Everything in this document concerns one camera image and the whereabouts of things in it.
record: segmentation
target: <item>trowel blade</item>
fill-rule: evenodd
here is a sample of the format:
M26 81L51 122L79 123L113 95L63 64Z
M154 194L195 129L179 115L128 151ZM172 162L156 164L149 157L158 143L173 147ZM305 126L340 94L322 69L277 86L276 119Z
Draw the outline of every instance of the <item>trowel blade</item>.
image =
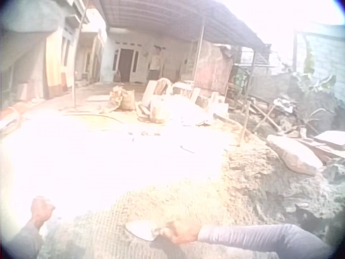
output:
M126 229L138 238L153 241L159 236L157 224L149 220L134 220L127 222Z

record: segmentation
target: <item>hand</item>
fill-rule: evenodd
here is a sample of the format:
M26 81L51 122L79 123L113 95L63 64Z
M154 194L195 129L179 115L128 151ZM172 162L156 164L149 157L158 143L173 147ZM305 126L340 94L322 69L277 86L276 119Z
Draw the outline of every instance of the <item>hand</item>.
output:
M50 200L38 196L33 199L31 203L31 220L30 222L34 224L37 229L40 229L52 216L55 206L51 204Z
M198 222L176 220L162 228L160 235L174 244L190 243L198 240L201 227L202 225Z

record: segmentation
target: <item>door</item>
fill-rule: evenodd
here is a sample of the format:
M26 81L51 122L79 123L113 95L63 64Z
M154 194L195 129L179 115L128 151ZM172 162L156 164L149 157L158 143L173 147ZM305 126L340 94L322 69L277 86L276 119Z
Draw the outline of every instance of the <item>door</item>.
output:
M119 71L121 74L121 82L129 82L130 68L132 67L134 50L121 49L119 59Z

